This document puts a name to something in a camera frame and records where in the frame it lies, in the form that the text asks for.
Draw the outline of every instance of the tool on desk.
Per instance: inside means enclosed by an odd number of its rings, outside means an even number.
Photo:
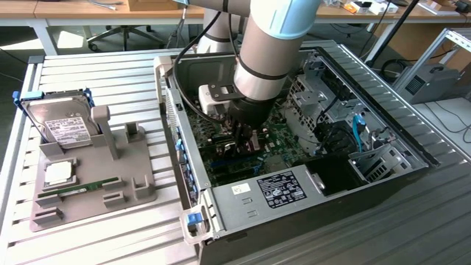
[[[94,0],[88,0],[90,3],[92,3],[94,5],[99,6],[99,7],[104,7],[104,8],[108,8],[111,10],[115,10],[116,11],[116,7],[115,6],[119,6],[122,4],[124,4],[124,2],[119,1],[119,2],[112,2],[112,3],[102,3],[102,2],[96,2]]]

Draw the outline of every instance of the floor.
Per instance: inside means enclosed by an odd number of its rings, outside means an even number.
[[[471,156],[471,102],[465,98],[454,98],[414,105],[417,110],[435,124],[457,146]]]
[[[361,27],[355,27],[347,24],[316,24],[310,31],[310,36],[306,37],[307,40],[319,40],[319,39],[332,39],[338,43],[344,44],[354,53],[359,53],[365,42],[370,38],[370,33],[366,31],[366,25],[358,25]],[[159,25],[152,26],[155,30],[155,36],[160,39],[167,40],[172,31],[175,30],[174,25]],[[92,26],[91,31],[92,34],[96,35],[103,32],[104,26]],[[186,27],[183,31],[183,36],[188,36],[188,31],[195,35],[198,31],[196,26]],[[68,34],[74,36],[74,38],[79,38],[83,36],[83,28],[80,26],[56,26],[51,27],[51,33],[54,34],[56,42],[62,34]],[[0,27],[0,36],[7,36],[0,38],[0,47],[6,47],[8,45],[14,45],[18,43],[24,43],[22,49],[8,50],[8,52],[15,55],[20,60],[28,61],[30,56],[34,55],[44,55],[44,51],[40,47],[32,49],[35,40],[38,39],[32,28],[28,27]],[[63,42],[59,42],[59,53],[60,54],[86,54],[92,53],[87,46],[87,40],[83,38],[83,45],[80,46],[75,43],[75,47],[62,48]],[[365,52],[369,51],[371,45],[375,42],[375,36],[370,40],[370,43],[365,49]],[[96,42],[100,52],[112,52],[123,50],[123,35],[118,34],[102,41]],[[140,36],[131,34],[131,38],[128,39],[128,50],[151,50],[158,49],[159,45],[144,39]],[[390,60],[393,58],[399,58],[399,55],[394,52],[393,49],[386,49],[382,54],[375,66],[381,66],[383,61]],[[0,73],[14,76],[19,79],[24,78],[27,64],[12,58],[3,51],[0,51]],[[14,114],[16,111],[16,107],[12,104],[12,92],[22,90],[22,83],[6,76],[0,75],[0,119],[3,121],[3,126],[0,127],[0,163],[4,160],[4,153],[7,149],[8,138],[11,134],[11,127],[14,123]]]

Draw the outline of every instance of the green circuit board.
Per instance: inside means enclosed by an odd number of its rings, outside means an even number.
[[[220,124],[206,121],[195,112],[188,113],[194,136],[202,154],[203,164],[214,186],[260,176],[290,168],[295,161],[307,157],[295,135],[291,133],[282,113],[274,109],[259,134],[260,151],[238,160],[222,160],[211,138],[223,139],[218,146],[234,142],[232,135]]]

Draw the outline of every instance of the aluminum table surface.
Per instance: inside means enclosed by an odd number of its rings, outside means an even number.
[[[30,212],[40,136],[30,120],[16,126],[18,160],[2,230],[2,264],[196,264],[183,241],[176,182],[156,101],[154,58],[175,50],[46,57],[28,66],[24,91],[88,87],[96,105],[108,105],[110,125],[138,121],[146,128],[156,201],[40,232],[30,231]]]
[[[334,41],[312,43],[330,52],[442,165],[378,207],[232,264],[470,263],[469,157],[421,113],[403,108],[395,92],[342,45]],[[31,80],[27,79],[24,90],[87,86],[96,104],[110,105],[114,128],[128,121],[142,122],[159,198],[142,206],[30,232],[39,135],[18,113],[0,176],[0,196],[12,178],[0,235],[0,261],[6,264],[198,264],[178,224],[182,207],[159,122],[152,59],[162,52],[52,56],[44,64],[30,65]]]

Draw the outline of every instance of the warning label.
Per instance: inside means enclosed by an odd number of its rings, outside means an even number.
[[[82,117],[48,120],[46,125],[60,145],[90,141],[90,133]]]
[[[307,198],[292,171],[259,179],[258,183],[274,209]]]

